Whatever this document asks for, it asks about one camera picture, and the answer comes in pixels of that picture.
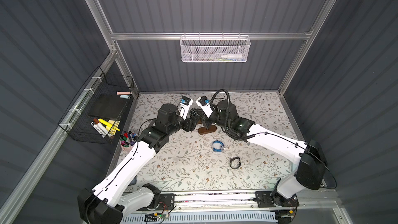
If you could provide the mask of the blue white wrist watch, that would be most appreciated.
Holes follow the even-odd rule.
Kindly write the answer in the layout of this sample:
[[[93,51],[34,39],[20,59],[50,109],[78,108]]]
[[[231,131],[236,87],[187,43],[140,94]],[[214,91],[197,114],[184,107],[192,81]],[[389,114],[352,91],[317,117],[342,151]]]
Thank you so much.
[[[223,152],[224,151],[224,143],[221,141],[213,141],[211,147],[214,152]]]

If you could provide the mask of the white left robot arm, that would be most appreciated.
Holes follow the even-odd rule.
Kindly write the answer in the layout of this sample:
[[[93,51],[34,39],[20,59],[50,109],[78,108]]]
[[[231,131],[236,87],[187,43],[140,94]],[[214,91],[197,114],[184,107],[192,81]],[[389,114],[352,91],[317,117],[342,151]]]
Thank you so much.
[[[93,189],[84,189],[77,198],[81,219],[87,224],[119,224],[123,217],[137,210],[156,209],[161,191],[145,184],[133,193],[125,194],[127,186],[140,170],[159,153],[170,136],[179,130],[192,132],[201,116],[188,105],[163,104],[158,115],[140,133],[137,142],[115,169]]]

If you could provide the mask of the wooden T-bar watch stand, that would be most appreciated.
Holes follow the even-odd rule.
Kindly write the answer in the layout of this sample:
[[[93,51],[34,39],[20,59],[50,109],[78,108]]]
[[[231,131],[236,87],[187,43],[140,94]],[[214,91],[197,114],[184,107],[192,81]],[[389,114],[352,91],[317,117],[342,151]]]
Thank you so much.
[[[200,127],[198,129],[198,134],[199,135],[205,135],[205,134],[210,134],[210,133],[214,133],[216,132],[217,127],[215,125],[211,125],[210,127],[206,128],[206,127]]]

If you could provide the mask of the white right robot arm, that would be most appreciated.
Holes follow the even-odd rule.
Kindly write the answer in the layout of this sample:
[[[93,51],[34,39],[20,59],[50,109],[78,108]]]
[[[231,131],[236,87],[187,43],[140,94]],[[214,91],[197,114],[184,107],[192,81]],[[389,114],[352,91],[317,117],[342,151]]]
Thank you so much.
[[[214,104],[221,92],[226,94],[226,99]],[[318,190],[323,187],[322,181],[329,168],[318,142],[290,139],[250,119],[239,117],[227,90],[216,91],[211,99],[201,96],[196,103],[204,112],[205,121],[222,127],[233,140],[262,146],[296,165],[296,169],[279,179],[271,191],[270,198],[275,205],[281,206],[303,189]]]

